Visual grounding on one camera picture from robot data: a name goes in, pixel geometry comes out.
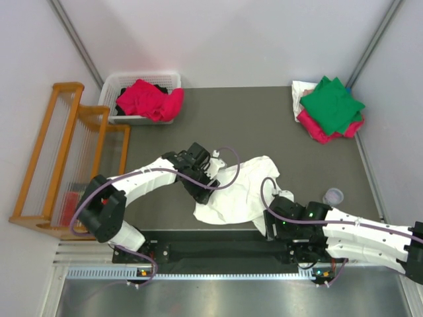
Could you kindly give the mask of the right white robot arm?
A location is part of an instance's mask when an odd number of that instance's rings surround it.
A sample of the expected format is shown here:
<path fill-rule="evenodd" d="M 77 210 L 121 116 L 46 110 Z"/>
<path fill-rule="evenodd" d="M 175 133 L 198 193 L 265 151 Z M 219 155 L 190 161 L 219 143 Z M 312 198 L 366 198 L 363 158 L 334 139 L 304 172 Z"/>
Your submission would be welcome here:
<path fill-rule="evenodd" d="M 422 283 L 422 223 L 395 226 L 355 217 L 312 201 L 306 206 L 281 195 L 264 203 L 266 238 L 283 242 L 302 269 L 356 260 L 380 265 Z"/>

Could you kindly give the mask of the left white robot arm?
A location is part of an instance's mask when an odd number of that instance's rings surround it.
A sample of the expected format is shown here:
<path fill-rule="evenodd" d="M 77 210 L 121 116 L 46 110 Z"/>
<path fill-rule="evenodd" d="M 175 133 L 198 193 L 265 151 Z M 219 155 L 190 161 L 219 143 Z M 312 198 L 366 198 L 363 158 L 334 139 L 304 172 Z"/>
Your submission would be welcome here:
<path fill-rule="evenodd" d="M 205 205 L 219 187 L 217 173 L 225 167 L 218 151 L 209 153 L 198 143 L 186 151 L 168 152 L 133 172 L 105 178 L 95 176 L 88 184 L 70 224 L 81 223 L 100 243 L 125 248 L 136 262 L 146 260 L 150 247 L 138 229 L 124 220 L 126 207 L 160 187 L 182 182 L 199 204 Z"/>

